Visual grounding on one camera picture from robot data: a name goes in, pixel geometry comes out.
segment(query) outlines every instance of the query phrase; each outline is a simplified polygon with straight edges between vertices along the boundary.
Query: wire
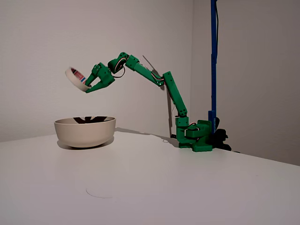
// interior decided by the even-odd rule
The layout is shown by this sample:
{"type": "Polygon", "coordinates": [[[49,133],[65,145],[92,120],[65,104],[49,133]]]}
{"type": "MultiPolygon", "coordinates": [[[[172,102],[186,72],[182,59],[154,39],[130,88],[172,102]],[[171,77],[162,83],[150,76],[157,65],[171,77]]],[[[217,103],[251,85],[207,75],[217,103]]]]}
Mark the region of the wire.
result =
{"type": "MultiPolygon", "coordinates": [[[[117,67],[118,67],[119,63],[120,63],[122,60],[127,61],[127,59],[126,59],[125,57],[121,58],[121,59],[117,62],[116,66],[114,67],[114,70],[115,70],[115,71],[117,70],[117,67]]],[[[113,76],[113,77],[114,77],[114,78],[121,78],[122,76],[124,76],[124,74],[125,74],[125,66],[123,66],[123,69],[124,69],[124,72],[123,72],[123,74],[122,74],[121,76],[113,76]]]]}
{"type": "Polygon", "coordinates": [[[125,74],[125,67],[123,67],[123,69],[124,69],[124,72],[123,72],[123,74],[121,76],[113,76],[113,77],[114,78],[121,78],[122,76],[124,76],[124,74],[125,74]]]}
{"type": "Polygon", "coordinates": [[[117,67],[118,67],[119,63],[120,63],[122,60],[127,61],[127,59],[126,59],[125,57],[121,58],[121,59],[117,62],[116,66],[114,67],[114,70],[115,70],[115,71],[117,70],[117,67]]]}
{"type": "Polygon", "coordinates": [[[172,116],[173,116],[174,118],[177,118],[178,116],[174,116],[174,114],[173,114],[174,109],[175,109],[175,105],[174,105],[173,110],[172,110],[172,116]]]}
{"type": "Polygon", "coordinates": [[[219,15],[218,15],[218,8],[217,8],[217,0],[215,1],[215,9],[217,15],[217,55],[218,55],[218,42],[219,42],[219,15]]]}
{"type": "Polygon", "coordinates": [[[151,72],[151,75],[153,76],[154,79],[157,79],[157,80],[159,80],[159,81],[164,80],[164,78],[162,78],[162,77],[161,77],[161,78],[157,78],[152,72],[151,72]]]}

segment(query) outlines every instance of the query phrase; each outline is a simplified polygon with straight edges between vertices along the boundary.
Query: blue pole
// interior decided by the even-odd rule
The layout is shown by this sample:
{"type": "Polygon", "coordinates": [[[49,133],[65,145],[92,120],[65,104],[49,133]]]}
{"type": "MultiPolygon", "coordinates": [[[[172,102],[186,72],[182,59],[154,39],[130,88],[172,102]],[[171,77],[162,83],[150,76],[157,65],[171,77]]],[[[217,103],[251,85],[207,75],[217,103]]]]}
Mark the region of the blue pole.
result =
{"type": "Polygon", "coordinates": [[[216,64],[217,64],[217,21],[216,21],[216,2],[217,0],[210,0],[211,8],[211,111],[208,113],[208,119],[212,123],[212,133],[216,131],[216,117],[217,117],[217,83],[216,83],[216,64]]]}

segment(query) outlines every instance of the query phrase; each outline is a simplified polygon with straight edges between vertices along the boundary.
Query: robotic arm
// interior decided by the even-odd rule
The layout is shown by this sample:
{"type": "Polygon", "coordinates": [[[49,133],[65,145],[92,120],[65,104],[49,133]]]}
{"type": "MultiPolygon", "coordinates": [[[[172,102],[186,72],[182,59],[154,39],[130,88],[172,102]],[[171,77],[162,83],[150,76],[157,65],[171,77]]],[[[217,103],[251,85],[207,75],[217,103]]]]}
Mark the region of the robotic arm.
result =
{"type": "MultiPolygon", "coordinates": [[[[85,82],[85,85],[90,86],[97,77],[100,78],[100,81],[88,89],[86,93],[105,88],[112,84],[115,81],[115,78],[122,77],[114,76],[114,74],[122,69],[125,69],[124,65],[129,69],[138,72],[149,81],[155,83],[158,87],[164,84],[166,85],[173,103],[178,111],[178,116],[175,118],[175,124],[176,138],[179,141],[180,148],[192,148],[193,151],[198,152],[212,151],[213,147],[222,147],[220,145],[220,139],[218,138],[218,140],[216,140],[216,136],[211,134],[211,121],[198,120],[197,123],[189,123],[187,108],[183,103],[171,72],[164,73],[161,77],[155,70],[150,71],[144,67],[133,55],[129,56],[125,52],[122,52],[118,58],[108,62],[107,67],[102,63],[95,65],[92,69],[91,75],[85,82]]],[[[223,134],[222,139],[225,140],[225,138],[227,138],[226,133],[225,135],[223,134]]]]}

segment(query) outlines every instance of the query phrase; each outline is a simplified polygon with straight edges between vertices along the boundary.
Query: table surface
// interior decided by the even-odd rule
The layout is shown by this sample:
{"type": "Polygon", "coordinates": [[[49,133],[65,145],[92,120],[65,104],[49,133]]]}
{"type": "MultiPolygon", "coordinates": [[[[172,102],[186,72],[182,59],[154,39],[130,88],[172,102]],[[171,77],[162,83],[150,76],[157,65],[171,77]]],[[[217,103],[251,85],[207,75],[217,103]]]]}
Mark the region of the table surface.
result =
{"type": "Polygon", "coordinates": [[[70,150],[0,143],[1,225],[298,225],[300,167],[154,135],[70,150]]]}

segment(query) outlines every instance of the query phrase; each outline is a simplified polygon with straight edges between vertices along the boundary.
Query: tape roll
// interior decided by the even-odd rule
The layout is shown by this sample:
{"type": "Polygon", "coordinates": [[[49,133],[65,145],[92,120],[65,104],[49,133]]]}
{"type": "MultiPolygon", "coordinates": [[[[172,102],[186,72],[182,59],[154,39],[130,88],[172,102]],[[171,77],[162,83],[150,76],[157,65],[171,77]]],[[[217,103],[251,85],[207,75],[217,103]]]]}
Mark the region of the tape roll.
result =
{"type": "Polygon", "coordinates": [[[86,92],[91,86],[86,86],[86,78],[76,69],[70,67],[66,70],[67,78],[74,84],[78,89],[86,92]]]}

